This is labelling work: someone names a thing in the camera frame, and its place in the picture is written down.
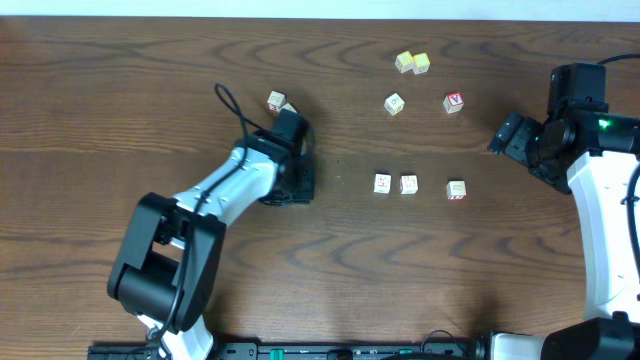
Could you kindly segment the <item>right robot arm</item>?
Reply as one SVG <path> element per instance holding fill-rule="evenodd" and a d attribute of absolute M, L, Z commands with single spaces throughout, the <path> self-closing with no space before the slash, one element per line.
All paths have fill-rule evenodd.
<path fill-rule="evenodd" d="M 488 148 L 574 198 L 586 271 L 582 322 L 547 336 L 496 333 L 490 359 L 639 356 L 639 121 L 610 113 L 606 64 L 551 73 L 547 118 L 512 113 Z"/>

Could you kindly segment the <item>white block red print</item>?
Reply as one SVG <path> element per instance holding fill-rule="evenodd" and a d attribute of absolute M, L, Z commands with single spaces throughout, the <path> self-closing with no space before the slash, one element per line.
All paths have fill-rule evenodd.
<path fill-rule="evenodd" d="M 419 189 L 416 175 L 402 175 L 400 178 L 400 193 L 402 195 L 415 194 Z"/>

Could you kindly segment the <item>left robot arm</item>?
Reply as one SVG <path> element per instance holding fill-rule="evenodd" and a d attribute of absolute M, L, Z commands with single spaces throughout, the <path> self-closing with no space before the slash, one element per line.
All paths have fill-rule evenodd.
<path fill-rule="evenodd" d="M 203 312 L 228 227 L 253 203 L 308 204 L 314 196 L 313 130 L 283 110 L 272 128 L 238 140 L 228 160 L 170 198 L 137 203 L 107 282 L 108 295 L 147 328 L 147 344 L 125 358 L 206 359 L 214 338 Z"/>

